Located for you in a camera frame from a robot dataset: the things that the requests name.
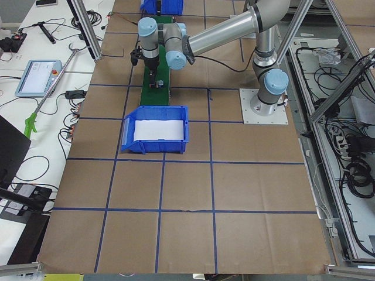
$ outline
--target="tablet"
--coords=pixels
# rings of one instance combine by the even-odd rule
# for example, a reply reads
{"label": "tablet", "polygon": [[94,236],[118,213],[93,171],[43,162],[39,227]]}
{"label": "tablet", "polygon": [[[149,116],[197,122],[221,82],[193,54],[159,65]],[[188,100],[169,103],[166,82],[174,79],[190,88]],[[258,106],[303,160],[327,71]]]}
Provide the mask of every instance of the tablet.
{"label": "tablet", "polygon": [[29,60],[15,95],[43,97],[62,69],[60,60]]}

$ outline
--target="yellow object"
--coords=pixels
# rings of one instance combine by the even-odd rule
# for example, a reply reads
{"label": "yellow object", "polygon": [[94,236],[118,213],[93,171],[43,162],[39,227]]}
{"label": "yellow object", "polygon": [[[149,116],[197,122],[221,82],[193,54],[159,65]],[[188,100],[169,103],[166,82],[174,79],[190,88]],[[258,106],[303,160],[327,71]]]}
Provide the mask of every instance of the yellow object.
{"label": "yellow object", "polygon": [[46,274],[44,281],[82,281],[81,274]]}

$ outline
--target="green grabber tool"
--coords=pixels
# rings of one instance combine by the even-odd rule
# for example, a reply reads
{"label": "green grabber tool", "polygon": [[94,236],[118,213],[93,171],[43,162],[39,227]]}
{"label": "green grabber tool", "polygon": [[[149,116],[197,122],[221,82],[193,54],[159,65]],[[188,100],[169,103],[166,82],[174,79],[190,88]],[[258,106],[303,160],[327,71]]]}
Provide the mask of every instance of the green grabber tool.
{"label": "green grabber tool", "polygon": [[45,101],[53,94],[53,90],[57,86],[57,83],[60,81],[62,75],[64,74],[66,67],[68,66],[68,64],[70,63],[70,61],[73,59],[73,57],[76,55],[76,53],[78,53],[79,51],[83,50],[84,48],[83,49],[72,49],[71,48],[71,44],[69,44],[69,49],[72,51],[70,57],[68,58],[68,60],[64,64],[64,66],[61,69],[60,73],[57,75],[57,77],[53,80],[52,84],[47,89],[47,92],[46,92],[45,96],[42,98],[42,100],[40,101],[39,105],[36,107],[36,109],[34,110],[34,112],[31,113],[30,117],[25,120],[25,131],[24,131],[23,134],[27,138],[31,137],[31,132],[32,131],[34,131],[36,133],[36,128],[35,128],[35,119],[36,119],[36,116],[37,116],[38,112],[40,111],[41,107],[43,106],[43,104],[45,103]]}

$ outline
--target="white mounting plate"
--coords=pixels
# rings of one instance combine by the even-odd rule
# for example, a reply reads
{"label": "white mounting plate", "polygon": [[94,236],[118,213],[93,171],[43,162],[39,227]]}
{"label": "white mounting plate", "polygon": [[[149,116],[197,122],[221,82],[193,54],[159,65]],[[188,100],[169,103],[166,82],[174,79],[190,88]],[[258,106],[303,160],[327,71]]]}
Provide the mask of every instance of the white mounting plate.
{"label": "white mounting plate", "polygon": [[255,125],[288,125],[287,113],[285,107],[277,107],[276,111],[271,116],[260,116],[250,108],[250,101],[258,93],[259,89],[240,89],[242,117],[244,124]]}

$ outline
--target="blue plastic bin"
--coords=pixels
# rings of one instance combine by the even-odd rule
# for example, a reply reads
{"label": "blue plastic bin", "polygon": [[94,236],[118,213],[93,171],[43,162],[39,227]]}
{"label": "blue plastic bin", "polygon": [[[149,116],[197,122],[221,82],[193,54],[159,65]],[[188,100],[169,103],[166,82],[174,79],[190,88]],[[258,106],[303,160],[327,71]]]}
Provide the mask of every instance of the blue plastic bin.
{"label": "blue plastic bin", "polygon": [[[141,9],[156,15],[156,0],[141,1]],[[183,0],[162,0],[162,15],[182,15]]]}
{"label": "blue plastic bin", "polygon": [[[182,140],[136,140],[134,141],[135,121],[138,120],[182,120],[183,139]],[[180,152],[186,149],[189,142],[188,107],[158,107],[141,106],[125,117],[124,130],[122,133],[121,151],[130,149],[133,152]]]}

